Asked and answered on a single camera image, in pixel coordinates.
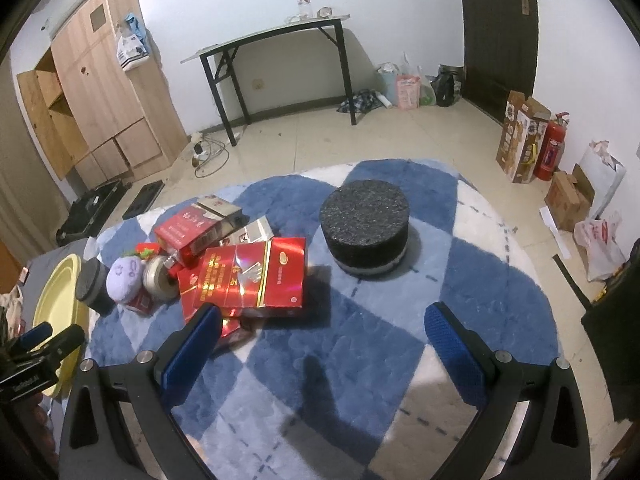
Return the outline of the small black foam cylinder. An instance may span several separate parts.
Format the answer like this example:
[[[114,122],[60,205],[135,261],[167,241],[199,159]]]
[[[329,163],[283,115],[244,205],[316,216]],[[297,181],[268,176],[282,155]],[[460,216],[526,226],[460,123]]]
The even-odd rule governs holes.
[[[76,299],[101,316],[110,315],[115,307],[106,290],[109,270],[98,258],[84,260],[76,282]]]

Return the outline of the purple plush toy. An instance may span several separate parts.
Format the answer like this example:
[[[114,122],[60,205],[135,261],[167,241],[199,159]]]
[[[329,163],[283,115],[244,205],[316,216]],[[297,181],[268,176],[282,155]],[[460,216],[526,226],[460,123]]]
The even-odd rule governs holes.
[[[143,261],[138,256],[117,258],[106,277],[106,291],[118,304],[131,304],[142,291]]]

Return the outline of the large shiny red box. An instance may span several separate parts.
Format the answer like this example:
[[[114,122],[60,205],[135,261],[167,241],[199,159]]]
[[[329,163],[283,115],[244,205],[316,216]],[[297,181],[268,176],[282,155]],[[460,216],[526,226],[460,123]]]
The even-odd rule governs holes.
[[[303,310],[303,237],[211,247],[201,264],[200,298],[225,318],[286,318]]]

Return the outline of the yellow plastic tray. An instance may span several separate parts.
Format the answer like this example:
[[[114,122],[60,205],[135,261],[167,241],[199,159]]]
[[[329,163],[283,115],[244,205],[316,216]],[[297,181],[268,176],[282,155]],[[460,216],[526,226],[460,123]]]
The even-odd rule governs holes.
[[[72,324],[80,326],[85,334],[89,329],[89,309],[76,299],[75,290],[81,270],[82,260],[78,255],[63,258],[52,271],[38,299],[32,325],[48,322],[52,335],[56,336]],[[73,382],[81,348],[74,350],[62,361],[56,371],[58,382],[43,391],[45,396],[54,399],[66,396]]]

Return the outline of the black equipment case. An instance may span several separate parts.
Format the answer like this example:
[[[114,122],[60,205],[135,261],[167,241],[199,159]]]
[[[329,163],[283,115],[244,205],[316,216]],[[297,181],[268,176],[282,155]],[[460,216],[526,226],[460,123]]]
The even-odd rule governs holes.
[[[106,182],[75,200],[66,220],[55,233],[58,247],[97,236],[130,186],[123,180]]]

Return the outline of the flat red box underneath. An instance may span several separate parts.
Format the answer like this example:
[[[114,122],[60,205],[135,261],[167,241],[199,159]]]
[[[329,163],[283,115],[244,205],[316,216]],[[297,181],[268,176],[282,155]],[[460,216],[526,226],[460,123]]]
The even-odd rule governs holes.
[[[196,311],[204,304],[201,300],[200,279],[202,264],[198,262],[190,268],[183,268],[177,273],[180,290],[180,302],[182,305],[183,319],[189,323]],[[223,318],[221,322],[220,337],[216,343],[216,350],[229,348],[235,344],[244,344],[254,335],[254,330],[249,322],[239,318]]]

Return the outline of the black foam insert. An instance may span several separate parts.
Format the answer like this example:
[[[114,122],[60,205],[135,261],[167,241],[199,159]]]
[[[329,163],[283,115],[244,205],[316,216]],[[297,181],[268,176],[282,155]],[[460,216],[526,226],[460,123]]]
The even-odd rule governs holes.
[[[138,195],[122,215],[122,218],[128,220],[147,212],[157,199],[157,196],[162,192],[164,186],[165,183],[162,180],[143,185]]]

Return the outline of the red box with grey lid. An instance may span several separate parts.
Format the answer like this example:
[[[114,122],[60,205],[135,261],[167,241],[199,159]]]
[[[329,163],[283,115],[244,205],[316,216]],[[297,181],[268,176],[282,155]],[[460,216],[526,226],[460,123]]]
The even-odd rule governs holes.
[[[157,243],[183,266],[192,266],[204,250],[244,226],[242,208],[216,195],[182,208],[154,228]]]

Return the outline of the blue white plush rug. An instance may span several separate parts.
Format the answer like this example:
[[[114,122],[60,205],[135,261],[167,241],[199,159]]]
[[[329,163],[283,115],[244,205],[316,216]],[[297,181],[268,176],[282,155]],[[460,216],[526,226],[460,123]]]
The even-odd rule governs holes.
[[[408,249],[382,278],[355,278],[320,226],[340,185],[383,180],[410,206]],[[474,416],[424,332],[450,307],[490,348],[546,365],[560,352],[533,263],[486,198],[440,162],[369,160],[224,188],[250,218],[306,238],[305,310],[215,354],[181,429],[221,479],[427,479]]]

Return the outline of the white red plastic bag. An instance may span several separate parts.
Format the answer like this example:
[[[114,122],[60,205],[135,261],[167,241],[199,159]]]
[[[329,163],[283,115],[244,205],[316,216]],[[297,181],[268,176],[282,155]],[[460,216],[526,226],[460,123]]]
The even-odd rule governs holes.
[[[582,220],[574,227],[574,241],[586,255],[588,281],[607,280],[625,262],[615,238],[621,223],[622,217],[614,211],[603,219]]]

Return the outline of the wooden cabinet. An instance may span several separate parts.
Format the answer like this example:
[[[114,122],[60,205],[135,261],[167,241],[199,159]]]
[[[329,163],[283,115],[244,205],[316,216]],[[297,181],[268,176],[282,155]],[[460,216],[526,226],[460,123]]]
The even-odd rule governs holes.
[[[44,160],[58,179],[94,188],[170,167],[188,143],[156,58],[123,70],[116,46],[139,0],[87,0],[17,88]]]

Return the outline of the grey silver box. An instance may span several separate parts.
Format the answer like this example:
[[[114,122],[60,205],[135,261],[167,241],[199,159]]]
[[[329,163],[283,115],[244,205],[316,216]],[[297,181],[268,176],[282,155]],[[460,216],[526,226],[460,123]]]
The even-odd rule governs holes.
[[[271,240],[273,237],[274,234],[267,217],[261,216],[222,238],[218,245],[226,246],[268,242],[268,240]]]

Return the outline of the small brown cardboard box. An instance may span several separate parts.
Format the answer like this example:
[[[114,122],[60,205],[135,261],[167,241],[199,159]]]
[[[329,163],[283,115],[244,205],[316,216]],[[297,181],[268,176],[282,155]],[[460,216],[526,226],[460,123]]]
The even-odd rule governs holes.
[[[568,174],[555,171],[544,202],[556,227],[573,232],[577,223],[587,219],[594,199],[594,189],[582,167],[576,164]]]

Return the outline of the white paper bag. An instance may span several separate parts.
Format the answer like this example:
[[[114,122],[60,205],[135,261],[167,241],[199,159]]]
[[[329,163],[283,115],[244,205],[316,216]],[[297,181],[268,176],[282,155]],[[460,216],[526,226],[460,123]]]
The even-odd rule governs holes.
[[[608,141],[592,141],[578,162],[593,189],[589,219],[602,214],[626,174],[624,165],[608,150]]]

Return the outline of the red fire extinguisher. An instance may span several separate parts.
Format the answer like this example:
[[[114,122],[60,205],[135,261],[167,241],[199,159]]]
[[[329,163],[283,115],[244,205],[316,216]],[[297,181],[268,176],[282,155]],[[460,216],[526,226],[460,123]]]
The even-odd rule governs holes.
[[[550,122],[548,122],[534,169],[534,176],[537,179],[543,181],[550,181],[552,179],[556,163],[561,156],[569,122],[569,112],[555,114]]]

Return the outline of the large black foam cylinder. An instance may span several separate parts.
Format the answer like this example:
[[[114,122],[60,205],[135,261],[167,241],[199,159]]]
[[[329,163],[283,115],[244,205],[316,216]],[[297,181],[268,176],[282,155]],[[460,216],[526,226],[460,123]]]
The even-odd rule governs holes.
[[[326,246],[345,272],[375,276],[393,270],[407,251],[410,208],[398,186],[356,180],[332,192],[320,207]]]

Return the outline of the white plastic bag on cabinet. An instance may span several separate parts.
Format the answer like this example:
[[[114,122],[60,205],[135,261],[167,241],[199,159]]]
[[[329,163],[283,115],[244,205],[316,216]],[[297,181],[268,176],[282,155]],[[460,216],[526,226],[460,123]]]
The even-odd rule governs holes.
[[[116,60],[124,72],[148,62],[150,55],[142,41],[133,32],[119,29],[116,42]]]

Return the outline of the tall printed cardboard box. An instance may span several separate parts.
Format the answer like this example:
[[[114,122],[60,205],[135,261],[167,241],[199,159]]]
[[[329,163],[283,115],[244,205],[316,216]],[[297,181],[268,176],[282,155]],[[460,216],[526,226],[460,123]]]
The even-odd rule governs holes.
[[[511,183],[533,180],[550,118],[550,110],[532,96],[509,93],[496,162]]]

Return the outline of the black folding table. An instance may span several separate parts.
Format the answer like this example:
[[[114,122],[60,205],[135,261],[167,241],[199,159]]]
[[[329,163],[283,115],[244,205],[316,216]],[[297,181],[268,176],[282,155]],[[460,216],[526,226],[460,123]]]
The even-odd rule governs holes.
[[[346,15],[296,21],[201,48],[198,60],[232,145],[234,128],[256,120],[347,103],[356,124]]]

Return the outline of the black bag by door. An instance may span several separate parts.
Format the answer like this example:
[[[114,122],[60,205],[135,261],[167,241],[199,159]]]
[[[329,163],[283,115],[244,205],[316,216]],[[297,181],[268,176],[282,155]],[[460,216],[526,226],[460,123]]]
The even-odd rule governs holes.
[[[456,104],[462,95],[464,68],[440,64],[435,78],[431,81],[435,93],[436,105],[450,107]]]

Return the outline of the pink snack bag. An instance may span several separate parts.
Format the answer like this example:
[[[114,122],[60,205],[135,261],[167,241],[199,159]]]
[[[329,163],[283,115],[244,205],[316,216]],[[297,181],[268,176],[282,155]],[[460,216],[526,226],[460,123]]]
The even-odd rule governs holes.
[[[415,110],[420,106],[421,79],[419,76],[396,77],[397,106],[401,110]]]

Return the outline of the dark checkered cloth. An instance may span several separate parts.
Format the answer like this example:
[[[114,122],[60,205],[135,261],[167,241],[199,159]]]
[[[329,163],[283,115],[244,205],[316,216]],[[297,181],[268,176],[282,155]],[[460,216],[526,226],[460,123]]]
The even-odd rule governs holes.
[[[352,95],[351,99],[344,99],[337,107],[339,113],[350,113],[350,106],[354,106],[355,114],[367,114],[371,110],[384,107],[383,102],[378,98],[378,92],[371,89],[363,89]]]

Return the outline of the dark brown door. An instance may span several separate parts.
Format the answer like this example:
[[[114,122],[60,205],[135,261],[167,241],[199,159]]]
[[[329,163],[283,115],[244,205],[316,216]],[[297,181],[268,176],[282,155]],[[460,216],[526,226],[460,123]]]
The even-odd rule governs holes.
[[[512,90],[533,94],[537,0],[462,0],[465,81],[462,96],[502,122]]]

